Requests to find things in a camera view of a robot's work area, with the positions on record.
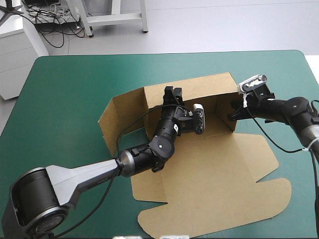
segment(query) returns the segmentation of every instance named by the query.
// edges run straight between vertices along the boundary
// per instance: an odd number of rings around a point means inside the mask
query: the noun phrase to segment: wire
[[[264,133],[264,135],[271,141],[271,143],[274,144],[274,146],[276,146],[278,149],[282,150],[283,152],[286,152],[286,153],[297,153],[299,151],[302,151],[303,148],[299,148],[299,149],[296,149],[296,150],[286,150],[282,147],[280,147],[278,144],[276,144],[271,138],[270,136],[265,132],[265,130],[261,127],[261,125],[257,122],[257,120],[253,117],[253,115],[250,113],[250,110],[248,109],[248,107],[246,107],[247,109],[247,112],[248,114],[250,115],[250,117],[253,119],[253,121],[256,123],[256,125],[259,127],[259,129]]]
[[[96,207],[95,207],[92,211],[90,211],[90,213],[89,213],[85,218],[83,218],[81,221],[79,221],[77,224],[75,224],[75,225],[72,226],[71,228],[65,230],[64,232],[62,232],[62,233],[60,233],[60,234],[54,236],[54,237],[53,237],[54,239],[59,238],[59,237],[65,235],[65,234],[67,234],[68,232],[74,230],[74,229],[77,228],[79,225],[81,225],[82,223],[84,223],[90,216],[92,216],[92,214],[95,213],[96,210],[99,209],[99,207],[102,205],[103,201],[105,200],[105,198],[106,198],[108,192],[110,191],[110,188],[111,188],[111,185],[112,185],[112,183],[113,183],[113,181],[114,181],[114,178],[118,175],[118,173],[119,173],[119,168],[117,167],[116,170],[114,171],[112,177],[111,177],[111,180],[110,180],[110,182],[109,182],[109,184],[108,184],[108,186],[107,186],[107,188],[106,188],[106,190],[105,190],[105,192],[104,192],[104,194],[103,194],[103,196],[102,196],[100,202],[96,205]]]
[[[7,9],[5,9],[5,8],[3,8],[3,10],[6,11],[6,12],[10,12],[10,13],[12,13],[12,14],[15,14],[15,15],[22,16],[23,18],[25,18],[25,19],[27,19],[29,22],[31,22],[31,23],[34,25],[35,28],[39,29],[39,28],[38,28],[29,18],[27,18],[26,16],[23,16],[22,14],[19,14],[19,13],[12,12],[12,11],[7,10]],[[53,45],[53,44],[45,37],[45,34],[43,34],[41,31],[39,31],[39,32],[40,32],[40,34],[43,36],[44,40],[45,40],[47,43],[49,43],[51,46],[53,46],[53,47],[55,47],[55,48],[61,48],[61,47],[63,47],[63,45],[64,45],[64,35],[63,35],[63,34],[62,34],[62,36],[63,36],[62,44],[61,44],[60,46],[55,46],[55,45]]]
[[[318,193],[318,178],[317,178],[317,167],[316,167],[316,160],[312,150],[310,150],[310,155],[313,162],[314,167],[314,176],[315,176],[315,192],[316,192],[316,199],[315,199],[315,215],[316,215],[316,230],[317,236],[319,237],[319,193]]]
[[[157,110],[157,109],[161,109],[161,108],[165,108],[165,107],[181,107],[185,110],[187,110],[188,112],[191,111],[189,108],[185,107],[185,106],[180,106],[180,105],[161,105],[161,106],[155,106],[154,108],[148,110],[147,112],[145,112],[144,114],[142,114],[140,117],[138,117],[133,123],[129,124],[126,128],[124,128],[118,138],[116,139],[116,151],[117,151],[117,154],[118,154],[118,158],[119,158],[119,161],[121,161],[121,154],[120,154],[120,141],[121,141],[121,138],[123,136],[123,134],[134,124],[136,124],[139,120],[141,120],[142,118],[144,118],[144,116],[148,115],[149,113]]]
[[[57,30],[56,29],[56,25],[62,25],[63,23],[67,23],[67,20],[72,17],[75,22],[76,19],[75,17],[72,15],[71,11],[66,8],[66,7],[63,7],[63,6],[58,6],[56,4],[54,4],[55,6],[55,11],[47,11],[47,10],[43,10],[41,6],[39,9],[35,9],[32,5],[27,5],[24,0],[22,0],[22,3],[28,7],[28,9],[26,9],[26,11],[28,12],[28,14],[34,18],[34,21],[35,23],[33,23],[28,17],[22,15],[22,13],[15,13],[15,12],[12,12],[10,10],[7,10],[7,9],[4,9],[5,11],[7,12],[10,12],[12,14],[15,14],[15,15],[20,15],[21,17],[27,19],[29,22],[31,22],[34,27],[38,30],[38,32],[42,35],[42,37],[44,38],[44,40],[49,44],[51,45],[52,47],[54,48],[61,48],[64,46],[64,43],[65,43],[65,38],[64,38],[64,35],[75,35],[79,38],[84,38],[85,37],[85,31],[84,31],[84,27],[81,26],[81,29],[78,31],[78,32],[75,32],[69,24],[67,24],[68,28],[71,30],[72,33],[66,33],[64,32],[63,28],[61,27],[61,30]],[[50,17],[53,19],[53,29],[47,31],[47,30],[44,30],[42,29],[38,23],[51,23],[49,22],[47,19],[45,19],[44,17]],[[61,45],[53,45],[46,37],[45,35],[48,35],[50,33],[53,33],[53,32],[58,32],[60,34],[62,34],[62,43]]]

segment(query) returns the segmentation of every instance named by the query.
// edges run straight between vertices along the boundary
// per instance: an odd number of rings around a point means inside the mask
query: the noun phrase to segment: zip tie
[[[252,92],[248,92],[248,93],[247,93],[247,92],[244,92],[244,93],[242,93],[242,94],[243,94],[243,107],[244,107],[244,108],[247,108],[247,99],[246,99],[246,98],[247,98],[248,95],[251,95]]]
[[[313,141],[310,142],[307,148],[303,148],[303,151],[309,151],[311,146],[318,140],[319,140],[319,137],[315,138]]]

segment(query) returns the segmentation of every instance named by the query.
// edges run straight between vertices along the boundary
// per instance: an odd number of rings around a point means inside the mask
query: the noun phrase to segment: white floor
[[[88,12],[110,11],[107,0],[85,0]],[[319,0],[146,0],[142,24],[94,27],[93,38],[66,37],[50,55],[133,54],[297,49],[319,81]],[[122,0],[122,12],[139,0]],[[48,36],[61,44],[61,35]],[[0,99],[0,133],[15,99]]]

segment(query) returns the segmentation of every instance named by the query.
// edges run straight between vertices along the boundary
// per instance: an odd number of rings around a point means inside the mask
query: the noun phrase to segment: cardboard
[[[146,86],[114,97],[99,120],[111,153],[123,128],[162,104],[165,86],[182,87],[187,107],[203,104],[206,129],[201,135],[178,137],[175,154],[162,171],[132,177],[135,199],[167,203],[140,212],[143,230],[154,238],[195,237],[282,212],[291,197],[290,182],[280,178],[256,183],[278,167],[269,145],[261,135],[233,133],[236,122],[227,119],[233,112],[231,100],[240,97],[229,73]],[[154,111],[130,131],[144,126],[151,138],[159,118],[160,110]]]

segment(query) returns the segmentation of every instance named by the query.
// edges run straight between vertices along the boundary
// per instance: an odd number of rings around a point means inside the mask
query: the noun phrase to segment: green table
[[[268,76],[278,99],[317,99],[319,87],[301,52],[258,51],[152,55],[51,56],[38,58],[0,137],[0,214],[9,185],[24,171],[51,164],[77,167],[110,158],[97,121],[111,97],[157,83],[231,72],[237,83],[252,75]],[[284,124],[265,130],[281,146],[300,144]],[[236,132],[261,134],[251,119]],[[143,130],[127,135],[122,147],[146,142]],[[315,237],[314,176],[310,155],[286,154],[271,145],[280,167],[264,180],[285,177],[293,188],[288,207],[262,222],[203,236],[215,238]],[[100,200],[106,184],[83,193],[76,211],[57,230],[72,226]],[[101,208],[66,237],[148,237],[137,222],[155,203],[135,201],[131,182],[117,178]]]

